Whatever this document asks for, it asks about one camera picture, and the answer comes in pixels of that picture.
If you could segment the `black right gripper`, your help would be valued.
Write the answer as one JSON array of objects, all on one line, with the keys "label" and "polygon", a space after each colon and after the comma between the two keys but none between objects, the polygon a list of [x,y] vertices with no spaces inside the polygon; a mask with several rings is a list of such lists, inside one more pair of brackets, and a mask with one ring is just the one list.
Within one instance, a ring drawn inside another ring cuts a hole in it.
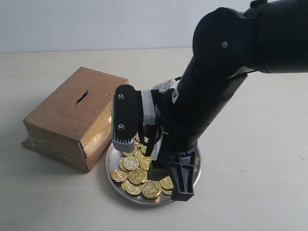
[{"label": "black right gripper", "polygon": [[158,142],[151,153],[148,180],[171,177],[172,201],[193,195],[195,146],[199,137],[238,90],[247,74],[185,72],[175,89],[165,82],[144,91],[144,122]]}]

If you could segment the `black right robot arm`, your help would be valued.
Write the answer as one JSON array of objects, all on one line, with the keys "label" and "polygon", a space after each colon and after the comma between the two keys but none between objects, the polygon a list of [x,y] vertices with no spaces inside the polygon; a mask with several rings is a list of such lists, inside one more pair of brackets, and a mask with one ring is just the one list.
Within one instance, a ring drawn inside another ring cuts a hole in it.
[{"label": "black right robot arm", "polygon": [[148,178],[170,176],[174,201],[193,196],[197,140],[249,73],[307,72],[308,3],[254,0],[246,12],[217,8],[200,20],[192,42],[176,88],[154,100],[163,139]]}]

